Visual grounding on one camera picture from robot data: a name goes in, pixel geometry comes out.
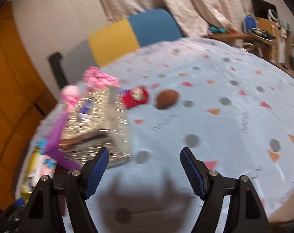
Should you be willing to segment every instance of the gold bag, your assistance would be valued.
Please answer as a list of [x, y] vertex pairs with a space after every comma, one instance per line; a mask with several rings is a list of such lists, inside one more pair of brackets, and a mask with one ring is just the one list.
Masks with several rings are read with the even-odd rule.
[[[87, 114], [80, 113], [88, 104]], [[115, 87], [89, 92], [67, 118], [59, 149], [80, 166], [93, 159], [101, 147], [109, 150], [108, 167], [130, 158], [128, 121], [121, 94]]]

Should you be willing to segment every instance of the screw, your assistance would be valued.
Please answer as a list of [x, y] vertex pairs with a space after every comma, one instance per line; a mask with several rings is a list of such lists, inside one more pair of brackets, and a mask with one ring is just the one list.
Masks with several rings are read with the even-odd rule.
[[247, 176], [245, 176], [245, 175], [242, 175], [241, 180], [244, 181], [244, 182], [248, 182], [249, 178]]
[[79, 176], [81, 174], [80, 170], [73, 170], [71, 173], [73, 176]]
[[42, 181], [47, 181], [48, 180], [48, 178], [49, 178], [49, 176], [48, 175], [43, 175], [43, 176], [41, 176], [41, 180]]
[[209, 174], [212, 175], [213, 177], [215, 177], [216, 175], [218, 175], [218, 172], [215, 170], [211, 170], [211, 171], [209, 171]]

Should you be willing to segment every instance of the wooden door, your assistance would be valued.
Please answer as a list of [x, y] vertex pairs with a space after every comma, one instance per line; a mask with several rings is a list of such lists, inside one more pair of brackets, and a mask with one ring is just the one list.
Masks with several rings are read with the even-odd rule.
[[20, 154], [40, 120], [56, 105], [19, 38], [11, 3], [0, 10], [0, 208], [14, 202]]

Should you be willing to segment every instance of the black monitor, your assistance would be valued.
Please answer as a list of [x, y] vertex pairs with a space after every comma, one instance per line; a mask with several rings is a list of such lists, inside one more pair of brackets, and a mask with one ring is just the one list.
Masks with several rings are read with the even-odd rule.
[[269, 2], [263, 0], [252, 0], [252, 3], [255, 17], [268, 19], [268, 10], [273, 10], [278, 14], [277, 7]]

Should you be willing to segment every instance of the brown oval object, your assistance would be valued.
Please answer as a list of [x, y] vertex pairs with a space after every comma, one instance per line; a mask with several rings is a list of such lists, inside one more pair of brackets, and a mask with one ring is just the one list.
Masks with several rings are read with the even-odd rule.
[[157, 95], [157, 109], [166, 109], [174, 105], [179, 98], [179, 93], [172, 89], [162, 91]]

